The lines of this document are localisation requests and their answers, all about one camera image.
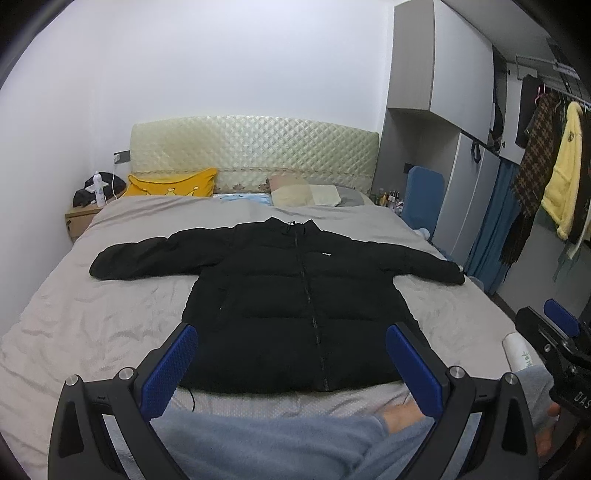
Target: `wardrobe door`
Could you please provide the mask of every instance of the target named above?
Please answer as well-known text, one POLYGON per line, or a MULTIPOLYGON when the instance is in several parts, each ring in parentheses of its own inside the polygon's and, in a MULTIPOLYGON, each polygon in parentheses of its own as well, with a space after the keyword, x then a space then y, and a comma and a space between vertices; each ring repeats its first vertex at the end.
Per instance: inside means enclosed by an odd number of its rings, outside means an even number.
POLYGON ((442 1, 434 0, 434 11, 430 110, 486 144, 495 76, 492 44, 442 1))
POLYGON ((460 134, 456 159, 433 235, 433 244, 447 255, 450 255, 456 246, 468 208, 470 208, 482 164, 482 161, 480 163, 474 162, 471 148, 472 139, 460 134))
POLYGON ((429 110, 435 56, 433 1, 411 0, 394 8, 388 108, 429 110))
POLYGON ((457 237, 450 256, 460 265, 465 265, 470 255, 472 245, 478 236, 488 203, 491 200, 492 191, 495 187, 496 174, 499 171, 501 160, 483 147, 479 147, 482 159, 479 165, 478 179, 472 194, 472 200, 468 208, 464 224, 457 237))

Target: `hanging rod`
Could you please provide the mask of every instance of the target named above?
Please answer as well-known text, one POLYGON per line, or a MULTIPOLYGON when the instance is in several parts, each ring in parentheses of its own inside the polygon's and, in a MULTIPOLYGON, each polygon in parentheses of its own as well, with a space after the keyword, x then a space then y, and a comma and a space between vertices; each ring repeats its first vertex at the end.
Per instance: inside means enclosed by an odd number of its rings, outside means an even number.
POLYGON ((529 61, 537 61, 539 63, 545 63, 547 65, 552 65, 552 68, 559 73, 564 73, 564 74, 568 75, 569 77, 572 77, 577 80, 581 79, 579 77, 579 75, 577 74, 577 71, 574 68, 572 68, 564 63, 560 63, 558 60, 547 60, 547 59, 541 59, 539 57, 528 57, 526 55, 515 55, 515 64, 517 65, 518 80, 523 80, 523 78, 521 78, 519 76, 519 59, 524 59, 524 60, 529 60, 529 61))
POLYGON ((569 92, 565 92, 563 90, 560 90, 559 88, 556 87, 551 87, 550 85, 546 85, 545 86, 548 90, 554 90, 555 92, 558 93, 562 93, 562 95, 567 96, 572 98, 573 100, 576 100, 577 102, 583 103, 584 105, 586 105, 588 108, 591 108, 591 102, 588 102, 587 100, 582 99, 581 97, 577 97, 576 95, 573 95, 572 93, 569 92))

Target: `yellow pillow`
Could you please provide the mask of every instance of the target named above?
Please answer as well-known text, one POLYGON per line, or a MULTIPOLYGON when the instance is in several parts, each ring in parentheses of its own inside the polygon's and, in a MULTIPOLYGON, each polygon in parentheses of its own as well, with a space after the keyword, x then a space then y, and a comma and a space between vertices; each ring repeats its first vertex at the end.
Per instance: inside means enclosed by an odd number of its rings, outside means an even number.
POLYGON ((129 186, 124 197, 132 195, 178 195, 210 197, 215 187, 216 168, 206 168, 190 175, 175 175, 163 179, 140 180, 129 175, 129 186))

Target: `yellow jacket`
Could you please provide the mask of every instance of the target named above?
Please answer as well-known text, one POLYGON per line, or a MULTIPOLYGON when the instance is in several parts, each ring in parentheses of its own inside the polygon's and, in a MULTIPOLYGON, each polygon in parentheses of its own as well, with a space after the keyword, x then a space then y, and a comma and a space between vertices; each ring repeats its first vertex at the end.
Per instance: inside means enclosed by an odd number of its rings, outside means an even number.
POLYGON ((562 240, 569 237, 573 227, 574 205, 579 192, 583 149, 582 115, 580 105, 577 102, 571 102, 566 112, 566 127, 556 165, 542 198, 542 207, 558 225, 556 234, 562 240))

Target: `beige pillow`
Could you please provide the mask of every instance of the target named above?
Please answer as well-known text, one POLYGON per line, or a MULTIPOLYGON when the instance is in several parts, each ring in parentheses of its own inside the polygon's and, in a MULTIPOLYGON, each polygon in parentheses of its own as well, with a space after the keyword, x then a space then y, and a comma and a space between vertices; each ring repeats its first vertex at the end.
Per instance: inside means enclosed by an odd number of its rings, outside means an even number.
POLYGON ((269 179, 271 198, 276 207, 324 205, 336 207, 341 198, 334 185, 310 185, 301 177, 274 175, 269 179))

